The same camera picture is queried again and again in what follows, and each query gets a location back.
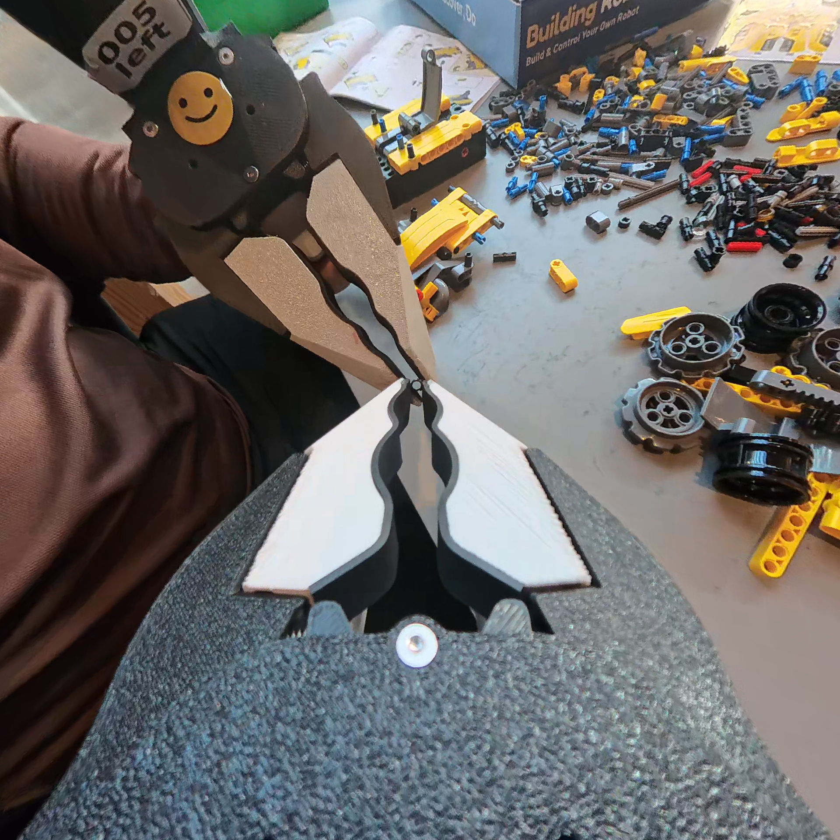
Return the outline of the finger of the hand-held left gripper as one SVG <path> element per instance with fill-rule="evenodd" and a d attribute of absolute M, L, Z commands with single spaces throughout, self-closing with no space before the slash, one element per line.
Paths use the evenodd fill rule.
<path fill-rule="evenodd" d="M 407 378 L 406 363 L 387 360 L 364 327 L 350 320 L 332 290 L 281 238 L 245 238 L 224 259 L 299 344 L 378 390 Z"/>
<path fill-rule="evenodd" d="M 341 161 L 331 162 L 311 182 L 307 220 L 311 232 L 348 282 L 367 302 L 361 314 L 367 330 L 398 373 L 422 381 L 436 379 L 436 358 L 403 246 L 389 235 L 373 206 Z"/>

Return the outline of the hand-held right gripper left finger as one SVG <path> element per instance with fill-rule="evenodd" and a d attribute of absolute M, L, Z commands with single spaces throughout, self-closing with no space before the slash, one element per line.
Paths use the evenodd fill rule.
<path fill-rule="evenodd" d="M 336 602 L 355 618 L 388 592 L 398 558 L 390 484 L 413 396 L 397 381 L 306 450 L 244 593 Z"/>

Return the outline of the person's left forearm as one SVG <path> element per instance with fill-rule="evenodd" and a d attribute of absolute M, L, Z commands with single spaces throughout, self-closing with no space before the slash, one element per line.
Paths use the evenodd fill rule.
<path fill-rule="evenodd" d="M 127 146 L 1 119 L 2 278 L 57 277 L 75 294 L 109 279 L 190 276 L 130 171 Z"/>

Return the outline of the grey desk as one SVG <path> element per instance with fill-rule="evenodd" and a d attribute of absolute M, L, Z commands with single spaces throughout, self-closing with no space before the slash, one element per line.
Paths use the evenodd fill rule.
<path fill-rule="evenodd" d="M 838 303 L 838 266 L 824 282 L 823 243 L 799 248 L 793 270 L 770 249 L 727 255 L 703 274 L 679 236 L 681 195 L 629 212 L 629 229 L 598 236 L 589 207 L 615 224 L 617 201 L 592 196 L 535 217 L 525 196 L 505 195 L 501 150 L 455 184 L 495 209 L 502 230 L 476 247 L 472 286 L 430 328 L 442 384 L 525 443 L 539 447 L 645 543 L 686 595 L 717 646 L 738 696 L 772 755 L 826 823 L 838 797 L 838 544 L 819 530 L 804 536 L 777 580 L 749 560 L 773 511 L 714 491 L 697 450 L 655 455 L 624 437 L 617 414 L 626 390 L 651 375 L 639 341 L 622 322 L 672 307 L 732 314 L 774 282 L 814 289 Z M 656 241 L 642 221 L 674 218 Z M 515 264 L 492 256 L 515 251 Z M 579 286 L 562 293 L 550 278 L 561 259 Z"/>

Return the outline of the yellow and grey car assembly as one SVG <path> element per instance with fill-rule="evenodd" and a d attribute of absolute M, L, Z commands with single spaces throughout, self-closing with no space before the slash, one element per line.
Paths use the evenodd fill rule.
<path fill-rule="evenodd" d="M 484 244 L 492 228 L 504 226 L 495 212 L 455 186 L 426 213 L 412 210 L 401 241 L 427 323 L 446 313 L 452 294 L 470 286 L 475 264 L 471 248 Z"/>

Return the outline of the black block with yellow panels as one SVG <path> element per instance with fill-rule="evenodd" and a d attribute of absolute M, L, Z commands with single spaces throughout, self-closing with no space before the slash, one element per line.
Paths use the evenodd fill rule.
<path fill-rule="evenodd" d="M 422 97 L 382 117 L 372 112 L 364 128 L 393 208 L 453 183 L 487 154 L 482 119 L 444 95 L 433 49 L 424 48 L 422 60 Z"/>

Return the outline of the green box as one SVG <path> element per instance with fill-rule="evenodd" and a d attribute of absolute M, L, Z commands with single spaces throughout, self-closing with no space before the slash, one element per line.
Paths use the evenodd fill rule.
<path fill-rule="evenodd" d="M 329 9 L 329 1 L 194 1 L 212 31 L 233 24 L 244 35 L 289 32 Z"/>

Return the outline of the instruction booklet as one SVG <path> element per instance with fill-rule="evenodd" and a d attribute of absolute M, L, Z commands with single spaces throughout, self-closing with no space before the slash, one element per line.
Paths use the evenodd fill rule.
<path fill-rule="evenodd" d="M 424 49 L 435 52 L 443 72 L 443 95 L 453 104 L 477 107 L 499 81 L 454 38 L 409 25 L 381 33 L 363 17 L 311 33 L 279 35 L 275 47 L 297 79 L 314 73 L 331 96 L 383 111 L 420 98 Z"/>

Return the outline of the yellow curved panel piece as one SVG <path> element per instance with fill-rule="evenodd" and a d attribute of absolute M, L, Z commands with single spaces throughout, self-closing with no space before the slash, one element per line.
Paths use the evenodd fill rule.
<path fill-rule="evenodd" d="M 661 329 L 667 321 L 691 314 L 692 310 L 687 307 L 669 308 L 666 310 L 654 311 L 641 316 L 628 318 L 621 324 L 620 332 L 630 340 L 640 341 L 649 338 L 654 332 Z"/>

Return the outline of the cluster of toy wheels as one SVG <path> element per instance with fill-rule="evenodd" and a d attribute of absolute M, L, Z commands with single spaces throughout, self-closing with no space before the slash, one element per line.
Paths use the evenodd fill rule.
<path fill-rule="evenodd" d="M 801 406 L 754 391 L 759 371 L 838 392 L 838 325 L 813 289 L 777 283 L 734 315 L 693 311 L 644 340 L 653 377 L 621 400 L 625 436 L 656 455 L 698 448 L 707 483 L 723 496 L 787 508 L 810 494 L 811 474 L 838 476 L 838 436 L 796 421 Z"/>

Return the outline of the yellow perforated beam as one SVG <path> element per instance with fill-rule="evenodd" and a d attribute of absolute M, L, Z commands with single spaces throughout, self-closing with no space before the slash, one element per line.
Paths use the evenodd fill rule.
<path fill-rule="evenodd" d="M 778 579 L 789 567 L 815 518 L 819 530 L 839 538 L 839 476 L 811 474 L 810 494 L 804 502 L 780 508 L 752 554 L 749 569 L 759 578 Z"/>

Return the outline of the long dark grey axle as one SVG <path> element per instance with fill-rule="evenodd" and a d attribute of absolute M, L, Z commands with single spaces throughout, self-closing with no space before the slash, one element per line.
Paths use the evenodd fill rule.
<path fill-rule="evenodd" d="M 628 209 L 640 206 L 644 203 L 653 201 L 661 196 L 668 195 L 673 191 L 678 190 L 680 184 L 680 177 L 677 177 L 672 181 L 657 183 L 653 187 L 639 192 L 634 196 L 624 198 L 618 203 L 618 205 L 616 206 L 616 210 L 619 212 L 623 212 Z"/>

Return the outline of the pile of mixed building pieces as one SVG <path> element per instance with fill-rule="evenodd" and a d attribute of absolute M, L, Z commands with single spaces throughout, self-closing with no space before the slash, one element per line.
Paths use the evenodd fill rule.
<path fill-rule="evenodd" d="M 560 166 L 562 154 L 574 155 L 583 132 L 596 131 L 600 154 L 664 159 L 654 166 L 661 175 L 677 159 L 687 172 L 698 171 L 715 144 L 747 145 L 753 111 L 771 100 L 794 92 L 800 97 L 783 125 L 838 112 L 838 69 L 829 77 L 817 54 L 797 56 L 793 80 L 782 83 L 771 61 L 744 70 L 725 45 L 705 52 L 698 39 L 691 50 L 687 46 L 687 34 L 658 46 L 636 38 L 614 56 L 575 66 L 552 86 L 531 79 L 503 91 L 490 99 L 486 142 L 507 148 L 513 159 L 507 170 L 513 172 L 516 165 Z"/>

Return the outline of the pile of black red pins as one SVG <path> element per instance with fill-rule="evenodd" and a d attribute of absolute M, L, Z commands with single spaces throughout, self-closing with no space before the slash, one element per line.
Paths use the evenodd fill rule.
<path fill-rule="evenodd" d="M 823 243 L 838 257 L 839 192 L 834 174 L 820 164 L 779 167 L 774 160 L 706 161 L 679 175 L 677 190 L 698 209 L 679 220 L 679 236 L 692 245 L 703 274 L 725 256 L 753 256 L 770 249 L 787 270 L 802 262 L 799 248 Z"/>

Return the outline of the yellow curved liftarm piece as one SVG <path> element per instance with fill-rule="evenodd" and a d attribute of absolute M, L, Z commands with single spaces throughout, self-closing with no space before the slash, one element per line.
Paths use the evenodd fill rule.
<path fill-rule="evenodd" d="M 839 112 L 822 112 L 805 119 L 795 119 L 783 122 L 780 126 L 769 131 L 766 140 L 770 143 L 793 141 L 802 137 L 823 133 L 837 129 L 839 126 Z"/>
<path fill-rule="evenodd" d="M 838 140 L 815 140 L 803 146 L 782 145 L 773 153 L 773 160 L 779 167 L 798 165 L 822 165 L 839 160 Z"/>

